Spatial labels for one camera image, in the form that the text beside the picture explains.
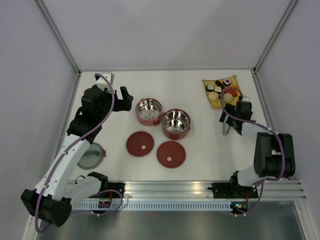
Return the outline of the metal tongs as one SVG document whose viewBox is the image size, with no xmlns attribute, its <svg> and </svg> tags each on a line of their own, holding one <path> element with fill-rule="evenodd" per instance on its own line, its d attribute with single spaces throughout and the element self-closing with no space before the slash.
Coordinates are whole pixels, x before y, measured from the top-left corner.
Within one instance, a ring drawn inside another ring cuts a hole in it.
<svg viewBox="0 0 320 240">
<path fill-rule="evenodd" d="M 230 125 L 227 123 L 228 117 L 226 116 L 222 122 L 222 135 L 226 136 L 229 133 Z"/>
</svg>

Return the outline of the round bun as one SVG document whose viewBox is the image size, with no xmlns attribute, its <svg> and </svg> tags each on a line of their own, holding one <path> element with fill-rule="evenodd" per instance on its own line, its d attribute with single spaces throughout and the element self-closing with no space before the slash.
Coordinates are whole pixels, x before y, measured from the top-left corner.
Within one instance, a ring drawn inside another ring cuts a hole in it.
<svg viewBox="0 0 320 240">
<path fill-rule="evenodd" d="M 224 103 L 230 104 L 233 100 L 234 100 L 234 97 L 231 93 L 227 92 L 223 95 L 223 102 Z"/>
<path fill-rule="evenodd" d="M 219 99 L 219 94 L 214 92 L 214 91 L 210 92 L 208 94 L 208 98 L 209 98 L 210 101 L 215 102 L 215 101 L 217 101 Z"/>
</svg>

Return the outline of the white rice black sushi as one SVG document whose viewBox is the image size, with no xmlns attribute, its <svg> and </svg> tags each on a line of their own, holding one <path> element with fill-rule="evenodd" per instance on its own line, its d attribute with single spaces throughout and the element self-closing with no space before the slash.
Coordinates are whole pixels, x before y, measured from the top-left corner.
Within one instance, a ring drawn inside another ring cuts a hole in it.
<svg viewBox="0 0 320 240">
<path fill-rule="evenodd" d="M 205 86 L 205 91 L 206 92 L 214 92 L 215 91 L 215 86 L 213 84 L 207 84 Z"/>
</svg>

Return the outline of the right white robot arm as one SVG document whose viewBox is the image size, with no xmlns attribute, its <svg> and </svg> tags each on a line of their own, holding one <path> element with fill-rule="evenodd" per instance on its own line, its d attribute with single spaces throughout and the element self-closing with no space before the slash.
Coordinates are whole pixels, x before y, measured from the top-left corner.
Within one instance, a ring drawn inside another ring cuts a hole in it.
<svg viewBox="0 0 320 240">
<path fill-rule="evenodd" d="M 239 135 L 255 143 L 253 164 L 235 171 L 230 177 L 228 192 L 235 198 L 241 197 L 247 187 L 257 186 L 264 181 L 291 178 L 296 172 L 292 135 L 276 132 L 251 120 L 252 114 L 252 103 L 239 100 L 236 105 L 226 103 L 219 119 L 224 136 L 233 128 Z"/>
</svg>

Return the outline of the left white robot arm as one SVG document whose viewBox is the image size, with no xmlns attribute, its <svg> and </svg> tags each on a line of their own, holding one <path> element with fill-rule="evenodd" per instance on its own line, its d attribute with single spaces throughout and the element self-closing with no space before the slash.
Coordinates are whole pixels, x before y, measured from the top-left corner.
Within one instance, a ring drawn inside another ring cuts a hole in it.
<svg viewBox="0 0 320 240">
<path fill-rule="evenodd" d="M 23 191 L 21 200 L 34 217 L 37 233 L 44 232 L 39 227 L 39 221 L 60 227 L 67 221 L 73 208 L 85 199 L 95 196 L 104 198 L 113 192 L 108 177 L 94 171 L 73 187 L 67 188 L 67 183 L 111 112 L 131 110 L 133 96 L 125 86 L 120 87 L 120 91 L 122 99 L 118 99 L 116 91 L 102 90 L 97 85 L 84 91 L 81 107 L 67 129 L 54 162 L 34 189 Z"/>
</svg>

